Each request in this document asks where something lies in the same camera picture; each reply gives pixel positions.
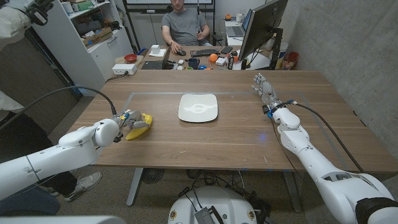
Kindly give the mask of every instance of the power strip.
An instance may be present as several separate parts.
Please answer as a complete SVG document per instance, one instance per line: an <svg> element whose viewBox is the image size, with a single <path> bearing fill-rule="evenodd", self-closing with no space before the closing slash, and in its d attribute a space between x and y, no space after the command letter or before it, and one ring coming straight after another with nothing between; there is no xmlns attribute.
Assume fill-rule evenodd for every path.
<svg viewBox="0 0 398 224"><path fill-rule="evenodd" d="M137 66L134 64L116 64L112 70L115 75L124 75L126 71L129 72L128 75L133 75L137 71Z"/></svg>

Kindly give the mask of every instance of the whiteboard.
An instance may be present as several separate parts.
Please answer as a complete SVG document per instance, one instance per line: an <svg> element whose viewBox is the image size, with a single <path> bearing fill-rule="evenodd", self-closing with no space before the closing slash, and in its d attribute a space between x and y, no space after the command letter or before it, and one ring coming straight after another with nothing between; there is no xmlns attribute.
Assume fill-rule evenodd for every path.
<svg viewBox="0 0 398 224"><path fill-rule="evenodd" d="M128 4L171 4L170 0L127 0ZM185 0L185 4L198 4L198 0ZM199 0L199 4L212 4L212 0Z"/></svg>

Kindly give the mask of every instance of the cabinet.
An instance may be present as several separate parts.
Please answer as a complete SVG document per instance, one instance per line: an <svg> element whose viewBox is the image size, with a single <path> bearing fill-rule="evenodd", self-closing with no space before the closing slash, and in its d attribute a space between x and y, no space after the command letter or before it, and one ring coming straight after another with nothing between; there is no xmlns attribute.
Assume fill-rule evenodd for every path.
<svg viewBox="0 0 398 224"><path fill-rule="evenodd" d="M121 26L121 29L113 31L112 37L87 49L74 24L77 24L79 16L97 8L101 9L104 18L121 24L114 1L95 4L94 9L70 15L65 12L59 0L55 0L53 5L47 13L48 23L44 26L33 24L32 27L75 85L102 89L105 81L113 74L114 59L133 53L126 28ZM84 96L95 96L89 90L80 91Z"/></svg>

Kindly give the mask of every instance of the jeans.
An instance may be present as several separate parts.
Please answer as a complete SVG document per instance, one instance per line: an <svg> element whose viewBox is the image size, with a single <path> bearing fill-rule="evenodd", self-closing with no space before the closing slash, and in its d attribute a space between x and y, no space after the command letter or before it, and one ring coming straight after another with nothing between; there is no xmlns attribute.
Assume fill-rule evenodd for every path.
<svg viewBox="0 0 398 224"><path fill-rule="evenodd" d="M15 116L15 113L10 112L6 118L0 121L0 126L13 116ZM32 118L23 114L5 129L0 131L0 163L26 156L52 146L53 144L47 137L47 133L36 124ZM76 183L76 177L67 171L57 174L42 185L45 187L52 187L62 195L68 195L75 190Z"/></svg>
<svg viewBox="0 0 398 224"><path fill-rule="evenodd" d="M209 43L209 42L206 42L206 43L204 43L202 46L205 46L205 47L212 47L213 45L212 45L211 43Z"/></svg>

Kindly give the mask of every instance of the desk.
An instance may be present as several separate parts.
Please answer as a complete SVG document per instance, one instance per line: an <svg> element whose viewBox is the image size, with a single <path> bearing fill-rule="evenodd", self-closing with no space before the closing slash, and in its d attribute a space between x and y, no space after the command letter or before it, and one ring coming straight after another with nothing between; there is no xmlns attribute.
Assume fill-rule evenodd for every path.
<svg viewBox="0 0 398 224"><path fill-rule="evenodd" d="M236 21L225 21L225 27L231 27L231 26L241 26L241 22L236 22ZM243 37L228 37L228 35L225 32L225 45L227 46L242 46L243 44Z"/></svg>
<svg viewBox="0 0 398 224"><path fill-rule="evenodd" d="M177 54L173 54L172 52L170 53L169 56L169 60L175 61L178 63L179 60L184 60L184 64L182 65L183 67L188 67L188 62L185 61L185 59L190 59L191 58L191 50L201 50L201 49L220 49L220 51L224 48L222 46L213 46L213 47L205 47L205 46L182 46L184 51L187 52L187 54L185 56L181 56L181 55L177 55ZM167 46L160 46L161 49L166 49ZM232 50L239 50L240 47L233 47ZM196 57L197 59L200 60L200 65L206 65L208 68L210 68L209 65L209 56L206 57ZM156 60L163 60L163 57L153 57L150 56L149 54L147 54L143 61L156 61ZM215 70L220 70L220 69L227 69L226 65L224 66L219 66L216 65L216 63L211 63L211 66L213 67L213 69Z"/></svg>
<svg viewBox="0 0 398 224"><path fill-rule="evenodd" d="M133 141L124 138L103 150L99 166L129 166L136 169L127 204L141 179L142 167L174 169L292 170L272 123L262 113L260 96L251 90L250 70L138 70L135 75L105 84L101 90L118 111L126 108L153 116L150 130ZM289 99L310 106L333 127L346 147L369 173L395 173L397 161L363 126L320 72L262 71L282 101ZM184 93L214 93L218 117L193 124L178 118ZM335 166L357 171L344 150L321 121L298 106L289 109L301 119L311 142ZM70 131L111 117L108 102L96 96ZM304 170L295 155L287 151L297 170Z"/></svg>

